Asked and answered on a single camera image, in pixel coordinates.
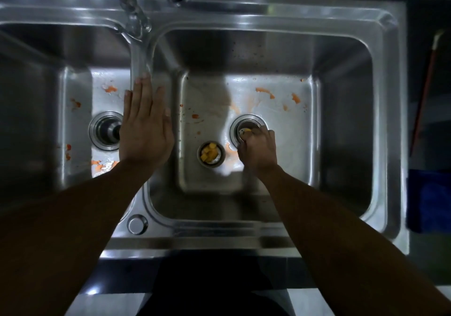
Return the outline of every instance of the blue cloth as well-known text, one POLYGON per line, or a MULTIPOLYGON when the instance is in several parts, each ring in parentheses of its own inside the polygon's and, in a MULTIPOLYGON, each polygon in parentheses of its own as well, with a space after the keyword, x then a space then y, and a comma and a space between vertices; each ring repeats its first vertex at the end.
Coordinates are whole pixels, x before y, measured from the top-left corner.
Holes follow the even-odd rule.
POLYGON ((407 226, 417 233, 451 233, 451 173, 409 170, 407 226))

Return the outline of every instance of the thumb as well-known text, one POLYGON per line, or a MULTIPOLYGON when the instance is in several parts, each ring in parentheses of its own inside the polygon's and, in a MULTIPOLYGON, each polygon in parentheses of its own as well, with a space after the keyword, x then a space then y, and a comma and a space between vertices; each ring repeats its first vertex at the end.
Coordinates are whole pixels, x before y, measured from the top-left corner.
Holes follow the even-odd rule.
POLYGON ((171 109, 165 108, 163 115, 163 133, 168 142, 174 142, 174 134, 172 133, 171 109))

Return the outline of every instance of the sink drain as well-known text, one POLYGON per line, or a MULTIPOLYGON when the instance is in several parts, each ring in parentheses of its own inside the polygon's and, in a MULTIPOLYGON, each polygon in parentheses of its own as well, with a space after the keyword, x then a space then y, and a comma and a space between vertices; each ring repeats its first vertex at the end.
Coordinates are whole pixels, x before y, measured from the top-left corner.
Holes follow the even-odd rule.
POLYGON ((91 141, 99 149, 112 151, 119 148, 119 130, 122 115, 116 112, 103 112, 95 116, 89 124, 91 141))
POLYGON ((266 123, 263 121, 263 119, 253 114, 245 114, 238 117, 230 127, 230 139, 233 145, 235 145, 236 147, 240 145, 240 143, 243 141, 241 136, 245 131, 248 131, 248 129, 252 130, 253 128, 258 128, 263 125, 266 126, 266 123))

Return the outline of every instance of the stainless steel sink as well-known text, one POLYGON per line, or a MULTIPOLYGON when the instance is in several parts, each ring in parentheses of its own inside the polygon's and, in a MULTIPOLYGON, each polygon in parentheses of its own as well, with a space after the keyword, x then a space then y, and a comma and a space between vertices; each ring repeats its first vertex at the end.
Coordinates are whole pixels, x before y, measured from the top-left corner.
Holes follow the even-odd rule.
MULTIPOLYGON (((268 192, 238 159, 244 119, 276 131, 288 173, 408 253, 403 4, 138 1, 153 28, 144 65, 154 87, 167 88, 177 141, 102 257, 190 248, 298 256, 268 192), (197 158, 207 141, 225 149, 214 169, 197 158)), ((110 170, 143 52, 123 34, 118 0, 0 2, 5 196, 44 196, 110 170)))

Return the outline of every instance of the floor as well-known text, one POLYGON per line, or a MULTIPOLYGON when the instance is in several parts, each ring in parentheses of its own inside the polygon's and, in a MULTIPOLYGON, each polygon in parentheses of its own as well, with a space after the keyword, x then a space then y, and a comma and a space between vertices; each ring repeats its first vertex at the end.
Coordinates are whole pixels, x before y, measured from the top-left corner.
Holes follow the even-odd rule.
MULTIPOLYGON (((437 288, 451 300, 451 286, 438 286, 437 288)), ((275 291, 275 295, 284 292, 283 290, 275 291)), ((288 289, 287 292, 295 316, 333 315, 318 289, 288 289)), ((138 312, 144 296, 146 296, 144 293, 78 295, 65 316, 134 316, 138 312)))

